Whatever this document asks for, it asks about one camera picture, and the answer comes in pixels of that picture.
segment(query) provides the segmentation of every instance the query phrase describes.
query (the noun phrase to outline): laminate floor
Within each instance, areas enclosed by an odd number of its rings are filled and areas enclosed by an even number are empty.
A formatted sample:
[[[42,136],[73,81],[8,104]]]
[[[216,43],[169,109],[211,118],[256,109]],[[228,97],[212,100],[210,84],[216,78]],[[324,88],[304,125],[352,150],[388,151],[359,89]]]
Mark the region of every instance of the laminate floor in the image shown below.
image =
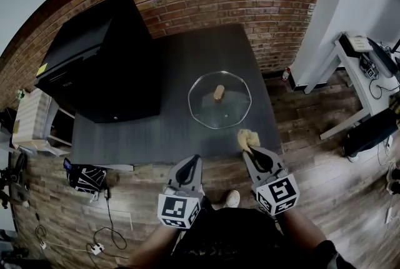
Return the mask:
[[[385,190],[388,161],[395,161],[400,150],[395,136],[390,153],[384,146],[365,151],[357,163],[342,156],[345,132],[321,141],[319,134],[360,109],[352,88],[346,86],[345,72],[336,72],[328,86],[305,95],[291,92],[280,79],[266,80],[282,139],[282,157],[294,172],[301,198],[299,206],[335,244],[343,257],[357,268],[396,268],[400,261],[397,241],[400,223],[385,225],[386,210],[392,203],[394,216],[400,216],[398,196]],[[110,171],[114,183],[109,202],[114,228],[127,241],[118,250],[105,230],[96,236],[113,255],[129,256],[158,225],[158,193],[171,165],[142,165],[133,172]],[[110,226],[106,200],[89,202],[85,193],[68,185],[63,158],[38,156],[28,161],[31,207],[15,207],[19,244],[27,246],[31,258],[43,258],[53,268],[93,268],[84,251],[93,242],[93,233]],[[240,157],[204,161],[203,187],[211,201],[223,198],[227,190],[241,194],[241,207],[257,208],[250,192],[251,182]],[[47,248],[40,252],[34,235],[38,221],[47,230]],[[116,237],[117,243],[123,242]],[[68,246],[76,251],[58,245]],[[99,268],[115,268],[125,260],[97,256]]]

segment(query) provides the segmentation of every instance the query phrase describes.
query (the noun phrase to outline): yellow sticky note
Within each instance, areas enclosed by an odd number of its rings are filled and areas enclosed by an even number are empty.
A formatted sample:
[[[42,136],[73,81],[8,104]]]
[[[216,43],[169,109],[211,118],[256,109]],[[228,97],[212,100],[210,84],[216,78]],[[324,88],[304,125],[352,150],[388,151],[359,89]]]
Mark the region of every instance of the yellow sticky note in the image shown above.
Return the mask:
[[[43,72],[44,72],[44,70],[46,70],[46,66],[48,66],[48,64],[47,64],[47,63],[46,63],[46,64],[44,64],[44,65],[42,65],[42,66],[39,68],[39,70],[37,71],[37,74],[36,74],[36,76],[38,76],[39,74],[43,73]]]

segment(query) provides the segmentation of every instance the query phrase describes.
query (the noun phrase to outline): desk leg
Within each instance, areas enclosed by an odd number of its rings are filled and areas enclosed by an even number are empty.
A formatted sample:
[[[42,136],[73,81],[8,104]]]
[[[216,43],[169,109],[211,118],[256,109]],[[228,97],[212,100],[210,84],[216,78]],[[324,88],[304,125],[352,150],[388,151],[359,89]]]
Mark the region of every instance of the desk leg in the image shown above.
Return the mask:
[[[338,51],[336,49],[336,47],[332,50],[332,52],[330,53],[330,55],[327,57],[326,61],[323,63],[323,65],[319,68],[319,70],[317,71],[316,75],[313,77],[313,79],[311,80],[311,82],[308,84],[307,88],[304,89],[304,93],[305,94],[309,94],[314,88],[315,86],[318,84],[318,82],[321,80],[322,76],[325,74],[325,72],[327,72],[333,61],[335,59],[337,59],[337,66],[339,66],[340,60],[337,57]]]
[[[365,118],[368,114],[369,114],[369,112],[367,109],[362,109],[362,110],[358,111],[356,114],[352,115],[347,120],[343,121],[342,123],[338,124],[337,126],[333,127],[332,129],[329,129],[328,131],[324,132],[319,137],[321,138],[321,140],[325,140],[326,138],[329,138],[330,136],[333,136],[336,133],[350,127],[355,122],[360,121],[361,119]]]

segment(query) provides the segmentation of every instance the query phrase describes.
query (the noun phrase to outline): black bag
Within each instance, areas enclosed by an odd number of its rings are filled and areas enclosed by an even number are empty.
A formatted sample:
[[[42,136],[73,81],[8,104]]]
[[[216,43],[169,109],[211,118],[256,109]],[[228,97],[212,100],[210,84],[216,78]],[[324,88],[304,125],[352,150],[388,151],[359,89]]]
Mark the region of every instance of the black bag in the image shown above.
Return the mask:
[[[72,165],[67,158],[64,160],[69,185],[75,190],[91,193],[100,192],[104,188],[107,171],[91,165]]]

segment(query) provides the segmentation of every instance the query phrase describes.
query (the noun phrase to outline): white desk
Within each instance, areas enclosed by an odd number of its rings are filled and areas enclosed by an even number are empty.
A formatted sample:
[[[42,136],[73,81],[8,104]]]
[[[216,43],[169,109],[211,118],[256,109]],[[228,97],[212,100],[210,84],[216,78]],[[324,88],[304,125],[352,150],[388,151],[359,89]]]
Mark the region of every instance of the white desk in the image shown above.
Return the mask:
[[[383,90],[381,98],[378,100],[374,99],[369,92],[369,83],[371,80],[365,77],[364,73],[359,68],[359,59],[347,56],[338,40],[336,40],[334,43],[335,48],[330,53],[325,63],[312,77],[312,81],[308,84],[307,88],[304,90],[304,93],[310,93],[325,72],[332,71],[332,66],[337,67],[339,66],[340,62],[342,62],[354,85],[354,88],[356,89],[358,98],[362,104],[362,110],[352,115],[346,121],[343,121],[332,129],[321,134],[320,138],[322,140],[350,127],[352,124],[365,118],[369,114],[374,116],[375,114],[387,109],[389,107],[389,96],[399,91],[398,89],[391,92]],[[380,74],[379,79],[373,81],[371,85],[371,91],[374,93],[375,97],[379,97],[381,92],[381,90],[376,87],[377,84],[387,89],[393,89],[398,86],[398,81],[395,77],[387,79],[385,76],[383,76],[383,74]]]

